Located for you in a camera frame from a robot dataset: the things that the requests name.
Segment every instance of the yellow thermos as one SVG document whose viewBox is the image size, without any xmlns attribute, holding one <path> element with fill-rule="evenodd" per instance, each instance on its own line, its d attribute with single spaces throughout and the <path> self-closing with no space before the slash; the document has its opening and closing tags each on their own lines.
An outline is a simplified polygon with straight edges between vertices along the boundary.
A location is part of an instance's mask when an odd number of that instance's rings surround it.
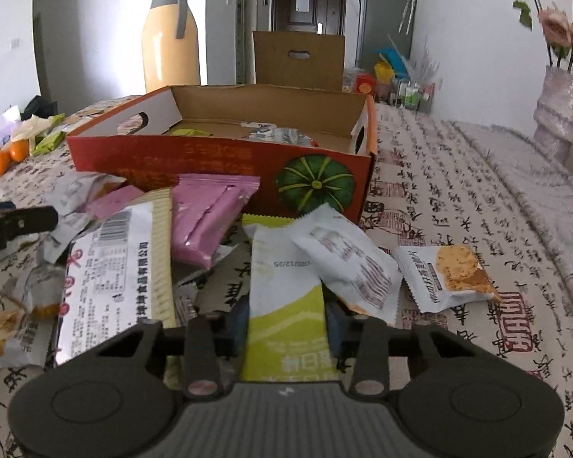
<svg viewBox="0 0 573 458">
<path fill-rule="evenodd" d="M 200 83 L 197 25 L 187 0 L 152 0 L 142 31 L 142 61 L 147 93 Z"/>
</svg>

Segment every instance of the green pumpkin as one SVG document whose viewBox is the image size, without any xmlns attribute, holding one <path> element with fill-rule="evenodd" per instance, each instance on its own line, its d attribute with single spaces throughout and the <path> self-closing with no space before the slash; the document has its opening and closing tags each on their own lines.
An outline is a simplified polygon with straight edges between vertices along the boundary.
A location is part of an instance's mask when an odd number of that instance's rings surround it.
<svg viewBox="0 0 573 458">
<path fill-rule="evenodd" d="M 290 160 L 276 178 L 282 202 L 298 214 L 328 203 L 343 212 L 353 202 L 356 184 L 348 167 L 325 155 Z"/>
</svg>

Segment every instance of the door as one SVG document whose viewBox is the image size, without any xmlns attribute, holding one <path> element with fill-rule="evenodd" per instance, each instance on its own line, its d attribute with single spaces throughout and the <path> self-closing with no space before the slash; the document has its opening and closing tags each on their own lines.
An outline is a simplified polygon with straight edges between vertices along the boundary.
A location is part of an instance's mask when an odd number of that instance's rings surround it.
<svg viewBox="0 0 573 458">
<path fill-rule="evenodd" d="M 405 57 L 410 57 L 412 47 L 412 33 L 407 34 L 408 19 L 410 13 L 399 32 L 399 24 L 403 15 L 403 9 L 407 0 L 361 0 L 361 15 L 359 17 L 359 39 L 357 43 L 357 67 L 367 71 L 373 71 L 374 64 L 378 61 L 377 53 L 386 47 L 390 47 L 390 39 L 393 39 L 399 52 Z"/>
<path fill-rule="evenodd" d="M 346 0 L 272 0 L 272 31 L 342 35 Z"/>
</svg>

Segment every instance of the paper notice on door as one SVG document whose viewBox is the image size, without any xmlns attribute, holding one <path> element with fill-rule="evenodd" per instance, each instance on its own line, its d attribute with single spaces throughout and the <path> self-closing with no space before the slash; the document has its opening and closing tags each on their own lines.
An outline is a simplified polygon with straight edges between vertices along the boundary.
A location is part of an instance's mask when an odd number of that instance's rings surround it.
<svg viewBox="0 0 573 458">
<path fill-rule="evenodd" d="M 310 0 L 295 0 L 295 10 L 298 12 L 309 12 Z"/>
</svg>

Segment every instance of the doorway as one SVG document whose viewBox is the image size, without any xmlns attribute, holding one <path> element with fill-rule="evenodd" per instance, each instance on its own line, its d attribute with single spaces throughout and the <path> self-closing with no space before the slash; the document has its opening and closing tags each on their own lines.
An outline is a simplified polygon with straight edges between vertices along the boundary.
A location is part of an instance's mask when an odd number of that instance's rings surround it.
<svg viewBox="0 0 573 458">
<path fill-rule="evenodd" d="M 272 0 L 272 31 L 343 35 L 346 0 Z"/>
</svg>

